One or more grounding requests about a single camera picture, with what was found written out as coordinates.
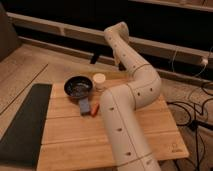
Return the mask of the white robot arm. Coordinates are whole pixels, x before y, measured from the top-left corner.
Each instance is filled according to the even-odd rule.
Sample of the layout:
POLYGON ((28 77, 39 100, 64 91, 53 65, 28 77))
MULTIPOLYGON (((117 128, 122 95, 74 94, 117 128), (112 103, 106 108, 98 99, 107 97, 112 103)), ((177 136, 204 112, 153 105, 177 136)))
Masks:
POLYGON ((125 22, 104 30, 105 40, 132 80, 106 89, 100 111, 118 171, 161 171, 145 138, 135 110, 153 103, 161 93, 154 67, 129 45, 125 22))

